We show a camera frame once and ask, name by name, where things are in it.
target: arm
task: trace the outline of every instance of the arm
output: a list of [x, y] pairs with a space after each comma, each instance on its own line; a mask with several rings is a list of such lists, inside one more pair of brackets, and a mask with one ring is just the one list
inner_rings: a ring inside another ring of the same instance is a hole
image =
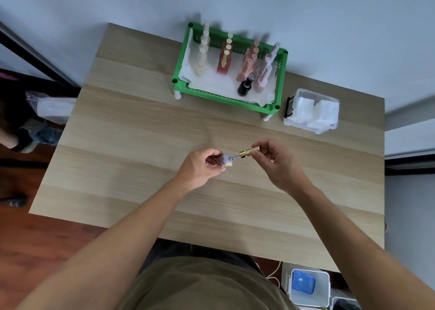
[[209, 159], [220, 154], [215, 148], [190, 153], [171, 181], [64, 263], [18, 309], [114, 308], [182, 197], [225, 170]]
[[270, 180], [301, 206], [363, 309], [431, 309], [435, 291], [360, 230], [305, 175], [293, 152], [273, 139], [251, 152]]

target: blue item in bin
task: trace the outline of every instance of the blue item in bin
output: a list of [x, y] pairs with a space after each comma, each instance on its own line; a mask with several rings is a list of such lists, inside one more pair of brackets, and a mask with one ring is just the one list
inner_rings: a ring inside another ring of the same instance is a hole
[[312, 295], [314, 293], [315, 285], [316, 278], [314, 278], [314, 276], [298, 270], [293, 270], [291, 278], [291, 289]]

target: wooden table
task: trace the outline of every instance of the wooden table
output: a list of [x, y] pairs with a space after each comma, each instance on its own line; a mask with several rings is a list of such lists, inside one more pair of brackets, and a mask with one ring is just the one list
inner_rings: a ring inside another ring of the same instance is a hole
[[[171, 77], [181, 43], [108, 25], [31, 213], [109, 227], [175, 175], [193, 149], [238, 153], [260, 138], [293, 148], [314, 184], [384, 246], [384, 99], [286, 73], [281, 106], [300, 87], [338, 98], [338, 128], [285, 126], [184, 94]], [[160, 235], [337, 270], [297, 203], [251, 158], [183, 199]]]

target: green basket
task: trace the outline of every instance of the green basket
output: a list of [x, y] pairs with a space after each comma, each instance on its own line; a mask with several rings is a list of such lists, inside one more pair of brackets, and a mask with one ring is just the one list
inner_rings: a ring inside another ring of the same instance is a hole
[[[282, 85], [284, 83], [284, 75], [285, 75], [285, 67], [287, 64], [287, 56], [288, 52], [285, 49], [280, 48], [275, 57], [275, 61], [277, 62], [277, 67], [275, 70], [276, 80], [276, 88], [275, 88], [275, 101], [272, 104], [266, 104], [264, 107], [261, 107], [258, 104], [247, 103], [238, 99], [231, 99], [224, 96], [220, 96], [218, 94], [212, 94], [199, 89], [189, 88], [188, 82], [182, 81], [179, 79], [179, 74], [181, 70], [181, 65], [183, 63], [184, 53], [186, 52], [186, 48], [188, 45], [190, 29], [193, 30], [193, 40], [196, 43], [200, 43], [201, 35], [204, 30], [203, 25], [190, 22], [186, 29], [186, 34], [184, 36], [183, 46], [181, 48], [180, 56], [178, 57], [177, 67], [174, 71], [174, 76], [172, 78], [172, 85], [174, 86], [175, 91], [184, 92], [187, 94], [193, 94], [195, 96], [203, 97], [206, 99], [215, 100], [217, 102], [230, 104], [234, 106], [243, 107], [244, 109], [252, 109], [254, 111], [258, 111], [265, 114], [275, 114], [280, 109], [281, 104], [281, 96], [282, 96]], [[222, 43], [227, 39], [228, 33], [219, 31], [217, 29], [210, 28], [210, 46], [214, 48], [221, 48]], [[242, 38], [241, 36], [234, 35], [233, 37], [233, 52], [245, 54], [246, 49], [250, 48], [254, 43], [254, 40], [250, 40], [247, 38]], [[264, 56], [272, 51], [273, 46], [265, 43], [260, 43], [258, 49], [260, 52], [258, 53], [259, 59], [264, 59]]]

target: hand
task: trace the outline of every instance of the hand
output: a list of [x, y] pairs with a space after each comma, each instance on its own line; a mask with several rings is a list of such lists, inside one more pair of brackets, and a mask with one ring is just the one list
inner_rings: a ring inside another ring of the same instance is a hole
[[225, 167], [216, 164], [215, 157], [222, 155], [217, 148], [209, 147], [190, 152], [174, 177], [187, 192], [203, 186], [211, 177], [219, 175]]
[[312, 186], [291, 149], [274, 139], [262, 139], [253, 143], [252, 147], [258, 145], [263, 148], [263, 152], [252, 151], [251, 156], [275, 186], [292, 197]]

